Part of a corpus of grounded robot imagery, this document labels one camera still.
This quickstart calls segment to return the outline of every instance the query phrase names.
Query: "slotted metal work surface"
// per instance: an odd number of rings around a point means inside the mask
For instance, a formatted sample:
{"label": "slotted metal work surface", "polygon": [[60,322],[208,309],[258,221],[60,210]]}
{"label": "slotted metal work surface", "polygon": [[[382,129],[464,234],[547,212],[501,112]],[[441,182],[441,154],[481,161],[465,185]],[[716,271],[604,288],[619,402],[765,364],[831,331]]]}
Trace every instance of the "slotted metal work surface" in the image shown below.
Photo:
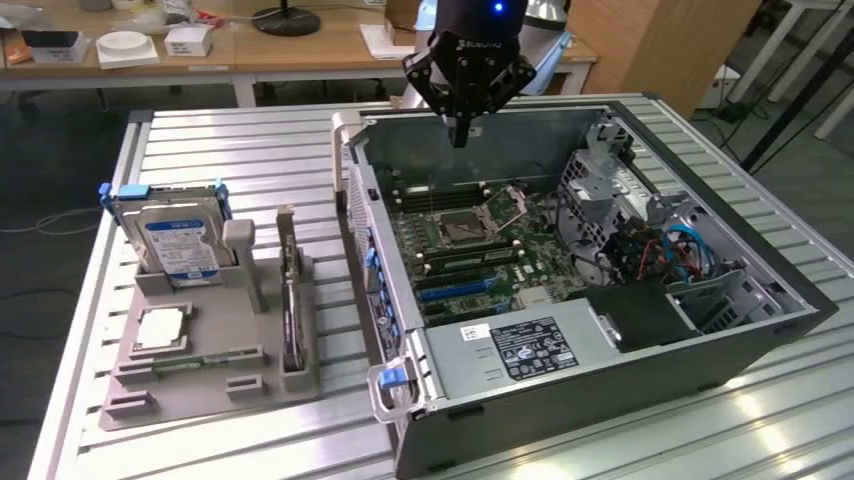
{"label": "slotted metal work surface", "polygon": [[[669,108],[620,100],[780,250],[840,312],[725,386],[433,475],[483,478],[838,478],[854,472],[854,266]],[[553,102],[555,97],[525,102]],[[322,397],[278,410],[104,432],[106,374],[130,301],[136,257],[101,220],[30,478],[357,480],[390,478],[385,429],[369,413],[368,367],[332,204],[334,111],[386,104],[160,112],[130,122],[113,183],[190,185],[222,178],[236,218],[257,225],[254,255],[277,255],[274,207],[296,207],[316,259]],[[636,147],[659,189],[673,177]],[[567,408],[572,399],[567,399]]]}

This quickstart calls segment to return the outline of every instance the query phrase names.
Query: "open computer tower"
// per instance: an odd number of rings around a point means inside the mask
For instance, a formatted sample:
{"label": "open computer tower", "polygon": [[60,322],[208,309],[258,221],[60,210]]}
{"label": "open computer tower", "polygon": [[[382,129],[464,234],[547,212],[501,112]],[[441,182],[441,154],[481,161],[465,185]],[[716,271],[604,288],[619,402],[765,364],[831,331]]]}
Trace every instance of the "open computer tower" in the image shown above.
{"label": "open computer tower", "polygon": [[619,102],[511,104],[464,149],[425,112],[336,129],[398,478],[720,386],[836,310]]}

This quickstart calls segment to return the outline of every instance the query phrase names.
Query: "motherboard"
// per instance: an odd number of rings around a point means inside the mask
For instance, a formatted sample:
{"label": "motherboard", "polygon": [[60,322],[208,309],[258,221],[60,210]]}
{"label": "motherboard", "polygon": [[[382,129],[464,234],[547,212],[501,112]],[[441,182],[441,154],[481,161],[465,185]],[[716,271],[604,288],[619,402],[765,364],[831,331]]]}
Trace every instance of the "motherboard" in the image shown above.
{"label": "motherboard", "polygon": [[520,184],[397,189],[397,246],[428,326],[564,301],[585,287],[555,235],[555,196]]}

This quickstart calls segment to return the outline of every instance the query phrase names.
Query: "blue pcie slot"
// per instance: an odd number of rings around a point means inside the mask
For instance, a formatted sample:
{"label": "blue pcie slot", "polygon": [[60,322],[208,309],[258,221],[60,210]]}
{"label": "blue pcie slot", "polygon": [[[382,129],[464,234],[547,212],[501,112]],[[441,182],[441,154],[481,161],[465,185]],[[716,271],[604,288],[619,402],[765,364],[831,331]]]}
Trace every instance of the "blue pcie slot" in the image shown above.
{"label": "blue pcie slot", "polygon": [[437,288],[435,290],[427,290],[421,292],[421,302],[435,302],[436,300],[444,300],[447,298],[464,297],[465,295],[476,295],[492,290],[495,286],[495,279],[487,278],[476,282],[464,283],[453,287]]}

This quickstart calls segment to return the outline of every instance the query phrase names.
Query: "white sticker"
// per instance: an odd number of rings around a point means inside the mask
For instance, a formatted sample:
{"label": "white sticker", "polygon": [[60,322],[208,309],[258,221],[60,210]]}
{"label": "white sticker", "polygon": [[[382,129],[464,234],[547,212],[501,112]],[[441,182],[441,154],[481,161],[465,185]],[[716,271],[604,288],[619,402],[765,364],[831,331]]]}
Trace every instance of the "white sticker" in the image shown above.
{"label": "white sticker", "polygon": [[228,65],[189,65],[186,70],[190,72],[221,72],[228,70]]}
{"label": "white sticker", "polygon": [[145,230],[166,274],[186,280],[216,274],[218,264],[213,248],[202,241],[206,229],[201,220],[148,223]]}
{"label": "white sticker", "polygon": [[461,333],[463,335],[464,342],[468,342],[469,340],[479,340],[481,338],[488,338],[489,324],[479,323],[477,325],[469,325],[468,327],[461,327],[459,329],[459,333]]}

